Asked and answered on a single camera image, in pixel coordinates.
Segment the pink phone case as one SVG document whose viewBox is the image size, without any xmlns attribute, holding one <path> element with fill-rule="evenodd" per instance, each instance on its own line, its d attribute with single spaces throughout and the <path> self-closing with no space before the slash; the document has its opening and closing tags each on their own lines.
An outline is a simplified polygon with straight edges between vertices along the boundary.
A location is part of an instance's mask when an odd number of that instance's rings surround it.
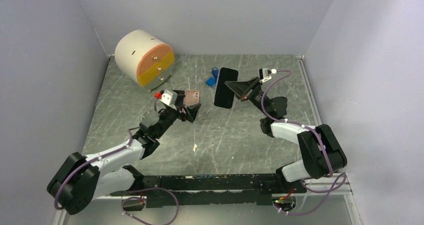
<svg viewBox="0 0 424 225">
<path fill-rule="evenodd" d="M 193 90 L 193 89 L 187 89 L 184 92 L 184 100 L 183 104 L 187 107 L 196 105 L 200 102 L 200 91 L 199 90 Z"/>
</svg>

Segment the black smartphone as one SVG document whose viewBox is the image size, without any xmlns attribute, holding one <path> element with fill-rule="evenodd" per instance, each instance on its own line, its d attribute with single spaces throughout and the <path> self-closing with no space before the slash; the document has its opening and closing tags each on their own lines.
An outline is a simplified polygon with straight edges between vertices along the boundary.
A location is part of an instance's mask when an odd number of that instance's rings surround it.
<svg viewBox="0 0 424 225">
<path fill-rule="evenodd" d="M 177 110 L 181 111 L 184 106 L 184 98 L 185 98 L 185 91 L 184 90 L 172 90 L 172 92 L 175 93 L 175 101 L 174 106 Z"/>
<path fill-rule="evenodd" d="M 216 107 L 231 109 L 234 102 L 234 92 L 227 87 L 225 82 L 236 82 L 239 72 L 232 68 L 221 67 L 218 73 L 214 102 Z"/>
</svg>

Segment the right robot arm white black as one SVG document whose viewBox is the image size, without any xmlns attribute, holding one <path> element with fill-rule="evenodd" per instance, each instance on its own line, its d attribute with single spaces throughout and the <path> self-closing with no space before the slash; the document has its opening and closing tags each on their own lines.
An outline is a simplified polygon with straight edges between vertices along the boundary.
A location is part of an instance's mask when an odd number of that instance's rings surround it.
<svg viewBox="0 0 424 225">
<path fill-rule="evenodd" d="M 269 98 L 267 92 L 262 90 L 258 77 L 248 81 L 226 81 L 224 84 L 237 99 L 250 101 L 265 115 L 260 120 L 264 134 L 299 146 L 301 160 L 284 165 L 276 171 L 280 174 L 274 180 L 278 191 L 286 193 L 295 182 L 319 179 L 346 167 L 347 157 L 329 125 L 304 125 L 287 119 L 287 98 Z"/>
</svg>

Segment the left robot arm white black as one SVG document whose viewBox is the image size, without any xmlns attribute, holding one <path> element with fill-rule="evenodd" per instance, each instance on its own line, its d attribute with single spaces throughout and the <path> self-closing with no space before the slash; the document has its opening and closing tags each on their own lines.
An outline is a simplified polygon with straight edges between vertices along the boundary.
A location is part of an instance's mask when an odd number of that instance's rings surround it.
<svg viewBox="0 0 424 225">
<path fill-rule="evenodd" d="M 46 188 L 54 198 L 54 208 L 75 215 L 103 195 L 118 191 L 139 194 L 144 176 L 129 164 L 150 156 L 176 120 L 193 123 L 201 106 L 165 105 L 159 111 L 147 111 L 135 133 L 128 129 L 129 139 L 122 144 L 88 155 L 70 154 Z"/>
</svg>

